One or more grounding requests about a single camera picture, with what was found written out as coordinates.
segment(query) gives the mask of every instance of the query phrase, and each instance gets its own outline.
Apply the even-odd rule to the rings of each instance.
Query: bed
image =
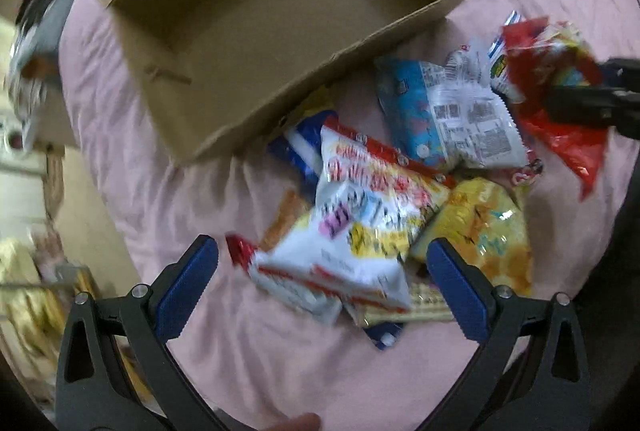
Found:
[[[440,62],[471,37],[489,42],[514,8],[530,18],[572,20],[598,59],[640,56],[636,0],[467,0],[398,54]],[[142,280],[151,283],[200,233],[220,244],[218,269],[183,335],[170,344],[210,405],[257,428],[311,411],[332,431],[411,430],[435,408],[475,350],[455,323],[408,325],[394,347],[380,352],[346,317],[327,329],[233,269],[223,234],[260,239],[284,191],[296,187],[291,169],[256,147],[173,166],[99,0],[75,0],[60,72],[76,139]],[[341,121],[388,141],[373,69],[356,69],[342,81]],[[545,172],[526,211],[535,295],[560,290],[573,297],[609,244],[638,143],[610,132],[596,188],[582,202],[572,172],[544,147],[536,150]]]

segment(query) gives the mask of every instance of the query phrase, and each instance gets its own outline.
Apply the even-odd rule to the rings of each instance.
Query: pile of snack bags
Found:
[[[344,309],[380,349],[406,322],[452,320],[425,267],[435,238],[446,237],[494,285],[529,295],[523,210],[543,167],[530,141],[547,133],[531,76],[591,56],[571,24],[522,20],[514,11],[488,51],[472,41],[444,66],[379,58],[378,98],[393,147],[341,125],[326,88],[303,101],[269,144],[300,171],[302,190],[287,192],[258,244],[226,236],[233,263],[320,323],[334,324]],[[572,68],[562,68],[561,85],[592,82]]]

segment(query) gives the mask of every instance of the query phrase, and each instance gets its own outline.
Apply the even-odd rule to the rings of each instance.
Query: floor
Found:
[[[66,257],[89,267],[103,296],[126,294],[140,278],[79,151],[67,148],[63,175],[65,199],[54,226]]]

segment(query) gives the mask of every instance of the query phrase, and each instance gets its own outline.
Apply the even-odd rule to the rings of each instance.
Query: cardboard box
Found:
[[[183,164],[268,131],[309,92],[462,0],[113,0],[125,57]]]

